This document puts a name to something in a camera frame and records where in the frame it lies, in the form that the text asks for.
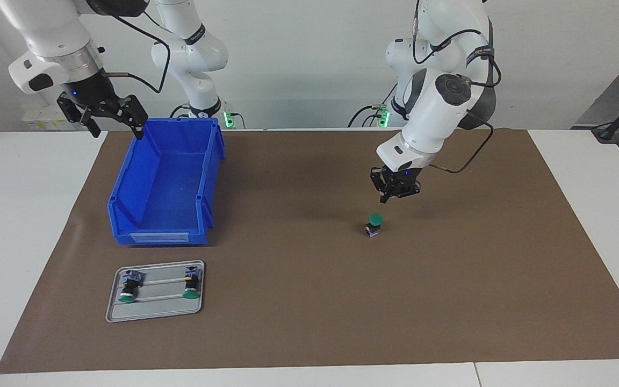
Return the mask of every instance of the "brown mat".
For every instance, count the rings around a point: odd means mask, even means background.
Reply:
[[[0,372],[619,358],[619,290],[526,132],[383,206],[369,168],[391,135],[228,134],[211,245],[127,248],[106,199],[131,135],[111,133]],[[484,135],[457,132],[437,162]],[[105,321],[116,269],[192,259],[199,314]]]

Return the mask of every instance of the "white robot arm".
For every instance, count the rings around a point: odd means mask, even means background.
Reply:
[[[156,0],[165,29],[177,38],[167,40],[171,47],[169,74],[183,87],[188,96],[190,116],[216,117],[224,120],[221,98],[211,77],[205,71],[223,69],[228,63],[228,51],[223,42],[207,31],[192,0]],[[152,59],[164,66],[167,50],[153,46]]]
[[[60,85],[57,103],[71,123],[100,128],[93,117],[110,117],[130,126],[138,139],[147,113],[137,97],[119,98],[104,71],[100,51],[78,13],[136,17],[145,0],[120,0],[107,8],[96,0],[0,0],[0,9],[25,39],[28,51],[9,66],[16,85],[32,94]]]
[[[455,128],[478,127],[477,118],[493,114],[492,27],[483,1],[421,0],[424,39],[416,39],[414,47],[413,39],[389,45],[386,59],[398,76],[391,107],[408,122],[376,150],[385,166],[373,168],[371,178],[382,203],[419,193],[417,175]],[[415,61],[417,56],[425,60]]]
[[[94,137],[99,136],[100,128],[93,117],[110,117],[130,126],[135,136],[142,139],[141,128],[147,121],[147,113],[137,97],[116,96],[110,81],[111,77],[131,75],[104,71],[100,49],[94,46],[78,14],[109,15],[117,19],[137,17],[145,11],[148,2],[0,0],[0,9],[23,35],[29,49],[9,66],[9,73],[28,94],[60,85],[64,93],[57,102],[62,112],[69,122],[83,125]],[[157,9],[165,29],[177,38],[165,42],[169,49],[155,44],[154,63],[163,69],[171,51],[168,72],[186,91],[191,116],[223,118],[223,104],[212,79],[204,71],[226,66],[226,47],[206,31],[192,0],[157,0]],[[161,87],[153,90],[160,92]]]

